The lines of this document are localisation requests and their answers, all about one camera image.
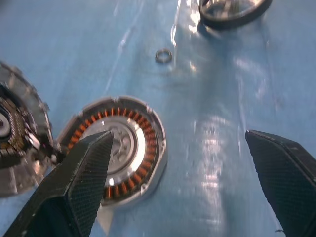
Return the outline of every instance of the blue table surface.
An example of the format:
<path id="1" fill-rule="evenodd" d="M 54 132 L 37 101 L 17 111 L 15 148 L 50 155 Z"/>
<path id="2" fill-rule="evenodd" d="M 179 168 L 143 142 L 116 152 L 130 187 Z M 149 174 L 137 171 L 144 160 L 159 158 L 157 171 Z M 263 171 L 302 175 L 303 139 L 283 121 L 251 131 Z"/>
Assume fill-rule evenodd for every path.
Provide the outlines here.
<path id="1" fill-rule="evenodd" d="M 168 165 L 144 202 L 114 213 L 110 237 L 279 237 L 244 133 L 316 155 L 314 0 L 274 0 L 236 30 L 200 27 L 198 0 L 0 0 L 0 59 L 50 106 L 56 138 L 103 96 L 159 114 Z M 168 48 L 173 61 L 155 62 Z M 0 200 L 0 235 L 34 190 Z M 103 237 L 95 223 L 92 237 Z"/>

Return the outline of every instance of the metal ring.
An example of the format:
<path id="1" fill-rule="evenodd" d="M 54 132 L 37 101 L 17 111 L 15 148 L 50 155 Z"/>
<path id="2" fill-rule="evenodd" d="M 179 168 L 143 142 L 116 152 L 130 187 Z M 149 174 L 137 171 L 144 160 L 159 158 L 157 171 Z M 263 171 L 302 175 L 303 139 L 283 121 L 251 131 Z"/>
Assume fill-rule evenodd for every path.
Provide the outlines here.
<path id="1" fill-rule="evenodd" d="M 215 30 L 228 30 L 239 26 L 243 26 L 261 16 L 270 7 L 272 0 L 251 0 L 251 2 L 255 2 L 255 5 L 250 9 L 247 9 L 244 12 L 242 12 L 242 14 L 240 14 L 239 16 L 217 18 L 216 16 L 212 16 L 210 13 L 208 13 L 212 5 L 225 2 L 238 3 L 238 1 L 230 0 L 216 2 L 212 2 L 210 0 L 200 0 L 198 9 L 201 16 L 201 22 Z"/>
<path id="2" fill-rule="evenodd" d="M 158 50 L 156 53 L 156 62 L 157 63 L 169 63 L 172 60 L 172 54 L 171 51 L 169 49 L 161 49 Z"/>

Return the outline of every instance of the black rubber tire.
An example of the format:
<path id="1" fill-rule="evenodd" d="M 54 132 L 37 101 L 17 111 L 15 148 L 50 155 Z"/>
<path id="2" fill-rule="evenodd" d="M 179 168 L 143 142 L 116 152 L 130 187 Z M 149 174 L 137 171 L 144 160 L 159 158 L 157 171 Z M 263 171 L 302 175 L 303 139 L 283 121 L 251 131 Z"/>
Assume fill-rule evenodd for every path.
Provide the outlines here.
<path id="1" fill-rule="evenodd" d="M 215 30 L 228 30 L 243 26 L 261 16 L 269 8 L 272 0 L 264 0 L 256 9 L 242 17 L 230 18 L 228 20 L 218 20 L 202 11 L 202 6 L 208 0 L 201 0 L 198 10 L 201 15 L 201 22 Z"/>

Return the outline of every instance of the wheel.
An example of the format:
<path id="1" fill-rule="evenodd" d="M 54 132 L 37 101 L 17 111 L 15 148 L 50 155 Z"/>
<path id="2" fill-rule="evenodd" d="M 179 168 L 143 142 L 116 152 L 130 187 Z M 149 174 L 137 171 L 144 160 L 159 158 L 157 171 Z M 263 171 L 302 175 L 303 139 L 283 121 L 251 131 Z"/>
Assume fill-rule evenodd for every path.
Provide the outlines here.
<path id="1" fill-rule="evenodd" d="M 272 0 L 201 0 L 201 22 L 216 30 L 245 25 L 261 16 Z"/>

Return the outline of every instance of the magnet ring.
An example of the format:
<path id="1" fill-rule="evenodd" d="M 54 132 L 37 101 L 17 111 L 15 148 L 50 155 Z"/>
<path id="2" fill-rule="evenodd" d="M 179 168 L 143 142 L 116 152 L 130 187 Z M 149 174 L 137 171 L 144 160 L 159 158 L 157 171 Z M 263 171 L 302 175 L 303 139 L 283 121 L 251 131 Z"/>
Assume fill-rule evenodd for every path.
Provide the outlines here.
<path id="1" fill-rule="evenodd" d="M 157 63 L 169 63 L 172 60 L 172 54 L 170 50 L 164 48 L 158 50 L 156 53 L 156 62 Z"/>

